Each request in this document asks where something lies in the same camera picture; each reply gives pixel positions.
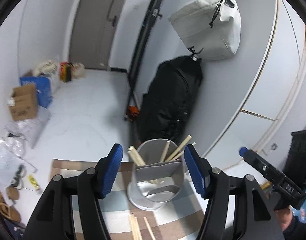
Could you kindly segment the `person's right hand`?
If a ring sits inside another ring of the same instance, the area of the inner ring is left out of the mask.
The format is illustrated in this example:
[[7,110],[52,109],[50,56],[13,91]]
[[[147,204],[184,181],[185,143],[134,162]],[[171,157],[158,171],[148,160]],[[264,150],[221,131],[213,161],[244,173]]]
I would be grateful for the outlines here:
[[288,206],[284,209],[275,210],[275,215],[282,231],[287,230],[293,219],[293,212],[291,206]]

